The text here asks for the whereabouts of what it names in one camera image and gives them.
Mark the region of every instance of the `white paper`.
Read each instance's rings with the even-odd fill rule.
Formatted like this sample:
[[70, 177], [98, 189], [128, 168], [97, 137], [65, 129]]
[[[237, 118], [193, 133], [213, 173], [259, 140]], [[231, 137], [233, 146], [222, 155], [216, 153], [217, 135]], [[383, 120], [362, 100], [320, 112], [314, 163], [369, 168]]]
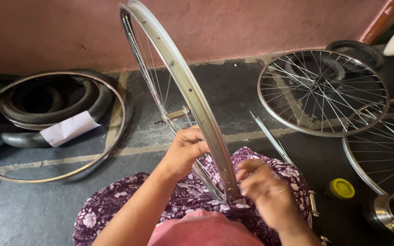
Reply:
[[91, 115], [86, 110], [40, 131], [40, 134], [52, 147], [59, 147], [69, 140], [98, 126], [100, 125], [92, 119]]

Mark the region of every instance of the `wooden door frame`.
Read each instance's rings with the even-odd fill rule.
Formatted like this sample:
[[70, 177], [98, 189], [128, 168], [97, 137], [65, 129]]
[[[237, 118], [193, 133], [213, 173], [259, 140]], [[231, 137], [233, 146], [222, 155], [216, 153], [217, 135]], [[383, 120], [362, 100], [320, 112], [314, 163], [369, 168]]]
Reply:
[[360, 42], [375, 43], [394, 24], [394, 0], [389, 0], [369, 25]]

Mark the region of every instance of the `pink shirt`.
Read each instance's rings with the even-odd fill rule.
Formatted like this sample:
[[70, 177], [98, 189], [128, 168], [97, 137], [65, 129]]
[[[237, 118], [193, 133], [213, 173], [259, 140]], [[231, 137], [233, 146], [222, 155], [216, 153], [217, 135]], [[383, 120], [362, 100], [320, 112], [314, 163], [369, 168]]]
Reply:
[[263, 243], [240, 222], [203, 209], [158, 225], [148, 242], [148, 246], [201, 245], [263, 246]]

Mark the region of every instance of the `purple floral pants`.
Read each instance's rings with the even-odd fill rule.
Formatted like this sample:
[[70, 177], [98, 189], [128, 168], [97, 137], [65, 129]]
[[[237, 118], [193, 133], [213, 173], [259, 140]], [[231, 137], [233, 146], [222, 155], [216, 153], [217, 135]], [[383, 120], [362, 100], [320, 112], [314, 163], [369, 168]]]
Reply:
[[[255, 153], [247, 147], [238, 149], [232, 155], [234, 166], [246, 159], [262, 160], [273, 168], [274, 175], [278, 179], [284, 180], [290, 185], [291, 194], [295, 199], [298, 211], [311, 227], [312, 217], [308, 188], [305, 178], [299, 170], [286, 162]], [[200, 161], [209, 167], [212, 160], [201, 159]], [[146, 173], [137, 173], [101, 189], [88, 198], [74, 224], [74, 245], [90, 246], [96, 236], [132, 197], [147, 177], [148, 174]], [[187, 213], [200, 208], [207, 211], [218, 211], [226, 215], [231, 221], [240, 221], [267, 246], [281, 245], [277, 232], [265, 224], [252, 201], [240, 196], [231, 204], [221, 205], [212, 197], [194, 171], [177, 183], [159, 223], [173, 218], [183, 218]]]

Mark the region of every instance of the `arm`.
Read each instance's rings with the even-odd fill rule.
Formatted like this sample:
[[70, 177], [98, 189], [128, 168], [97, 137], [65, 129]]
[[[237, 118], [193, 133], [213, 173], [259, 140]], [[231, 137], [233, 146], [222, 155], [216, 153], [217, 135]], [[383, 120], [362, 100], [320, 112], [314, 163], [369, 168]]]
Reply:
[[195, 160], [209, 152], [198, 127], [180, 130], [165, 157], [142, 186], [101, 231], [92, 246], [145, 246], [176, 183]]
[[283, 246], [321, 246], [319, 238], [297, 212], [288, 184], [276, 179], [271, 169], [258, 160], [237, 165], [242, 194], [256, 204], [265, 223], [277, 231]]

